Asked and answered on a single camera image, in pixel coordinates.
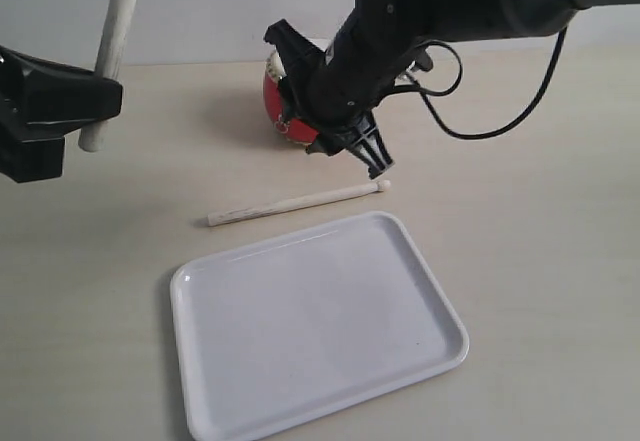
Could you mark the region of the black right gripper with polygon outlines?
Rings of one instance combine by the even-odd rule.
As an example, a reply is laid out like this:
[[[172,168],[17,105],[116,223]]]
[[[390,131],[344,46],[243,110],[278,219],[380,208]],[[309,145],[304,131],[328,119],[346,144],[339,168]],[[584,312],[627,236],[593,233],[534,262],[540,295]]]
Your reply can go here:
[[[370,179],[385,174],[394,160],[371,110],[423,40],[416,20],[347,20],[322,51],[285,19],[271,24],[264,41],[284,70],[280,95],[317,132],[308,151],[334,156],[347,150],[367,166]]]

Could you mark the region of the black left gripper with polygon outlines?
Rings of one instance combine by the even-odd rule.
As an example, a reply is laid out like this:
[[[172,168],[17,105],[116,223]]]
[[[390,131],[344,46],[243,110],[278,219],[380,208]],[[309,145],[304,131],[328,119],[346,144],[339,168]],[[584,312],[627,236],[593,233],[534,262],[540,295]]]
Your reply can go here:
[[[64,136],[117,117],[122,102],[115,80],[1,47],[1,174],[16,183],[61,177]]]

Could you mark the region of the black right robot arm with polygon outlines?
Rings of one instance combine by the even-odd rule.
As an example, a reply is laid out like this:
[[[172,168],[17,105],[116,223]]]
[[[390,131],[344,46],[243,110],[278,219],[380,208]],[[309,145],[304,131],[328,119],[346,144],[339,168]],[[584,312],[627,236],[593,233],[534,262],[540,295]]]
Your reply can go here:
[[[412,77],[431,66],[428,49],[456,42],[566,38],[574,16],[600,6],[638,0],[355,0],[326,48],[319,48],[288,22],[278,21],[264,39],[280,57],[277,83],[282,121],[299,120],[315,135],[308,153],[348,152],[371,178],[393,164],[374,109],[387,97],[416,93],[425,102],[435,92]]]

